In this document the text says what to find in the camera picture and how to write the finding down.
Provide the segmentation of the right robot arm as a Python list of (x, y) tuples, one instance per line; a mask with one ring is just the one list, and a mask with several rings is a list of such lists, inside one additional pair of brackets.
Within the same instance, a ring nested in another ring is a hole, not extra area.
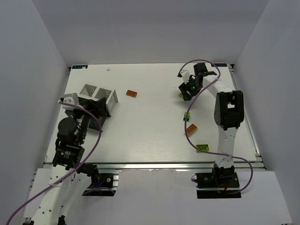
[(177, 76), (183, 83), (179, 90), (185, 101), (192, 103), (208, 90), (215, 98), (214, 121), (218, 128), (218, 146), (211, 180), (216, 185), (228, 183), (234, 176), (234, 143), (237, 131), (244, 121), (243, 92), (229, 88), (220, 80), (221, 71), (208, 71), (207, 61), (196, 61), (194, 74), (181, 67)]

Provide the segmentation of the brown lego brick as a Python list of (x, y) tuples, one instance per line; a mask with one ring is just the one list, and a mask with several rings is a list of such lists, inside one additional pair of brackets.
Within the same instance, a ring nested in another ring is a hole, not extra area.
[(135, 97), (137, 97), (137, 92), (128, 90), (126, 92), (126, 95), (135, 98)]

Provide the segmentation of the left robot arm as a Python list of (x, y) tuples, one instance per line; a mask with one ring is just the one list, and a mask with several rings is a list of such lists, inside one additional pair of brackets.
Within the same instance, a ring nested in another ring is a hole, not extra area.
[(29, 225), (65, 225), (80, 196), (99, 182), (97, 166), (83, 158), (83, 144), (88, 128), (102, 132), (108, 115), (106, 98), (95, 101), (74, 93), (60, 103), (67, 117), (58, 123), (49, 186)]

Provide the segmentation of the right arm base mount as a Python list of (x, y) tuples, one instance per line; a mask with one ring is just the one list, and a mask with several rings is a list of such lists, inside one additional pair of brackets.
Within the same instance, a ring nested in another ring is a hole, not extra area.
[(198, 199), (239, 199), (240, 183), (237, 173), (232, 178), (225, 178), (217, 183), (211, 172), (195, 173), (191, 181), (196, 183)]

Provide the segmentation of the lime green printed lego stack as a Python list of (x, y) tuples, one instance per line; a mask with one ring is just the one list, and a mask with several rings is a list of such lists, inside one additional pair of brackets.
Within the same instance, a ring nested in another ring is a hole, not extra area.
[(184, 120), (184, 121), (189, 121), (189, 120), (190, 120), (190, 113), (189, 113), (189, 112), (185, 112), (185, 113), (184, 113), (183, 120)]

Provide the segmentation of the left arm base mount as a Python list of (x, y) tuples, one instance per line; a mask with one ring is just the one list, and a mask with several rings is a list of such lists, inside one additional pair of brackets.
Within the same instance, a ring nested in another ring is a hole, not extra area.
[(116, 193), (119, 172), (110, 169), (98, 169), (96, 165), (84, 164), (78, 172), (83, 172), (90, 178), (90, 185), (83, 196), (111, 196)]

